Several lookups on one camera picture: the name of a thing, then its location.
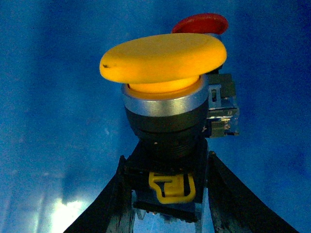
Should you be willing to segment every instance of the blue background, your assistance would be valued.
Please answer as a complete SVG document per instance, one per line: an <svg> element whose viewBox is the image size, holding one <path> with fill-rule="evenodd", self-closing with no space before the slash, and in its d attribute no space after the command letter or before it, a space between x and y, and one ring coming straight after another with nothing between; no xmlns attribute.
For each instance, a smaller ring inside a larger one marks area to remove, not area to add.
<svg viewBox="0 0 311 233"><path fill-rule="evenodd" d="M298 0L29 0L0 3L0 232L62 232L137 138L120 84L99 61L122 42L227 18L222 73L236 82L239 137L209 140L224 163L301 233L311 232L311 4ZM135 232L194 232L136 220ZM204 232L213 232L205 208Z"/></svg>

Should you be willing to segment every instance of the mushroom push button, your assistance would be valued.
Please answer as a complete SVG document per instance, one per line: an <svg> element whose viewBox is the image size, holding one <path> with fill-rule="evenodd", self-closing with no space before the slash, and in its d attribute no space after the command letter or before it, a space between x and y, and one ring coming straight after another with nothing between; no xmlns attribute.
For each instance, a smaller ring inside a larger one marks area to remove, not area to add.
<svg viewBox="0 0 311 233"><path fill-rule="evenodd" d="M113 47L102 57L100 73L137 92L168 93L193 85L225 60L223 43L210 35L161 34Z"/></svg>

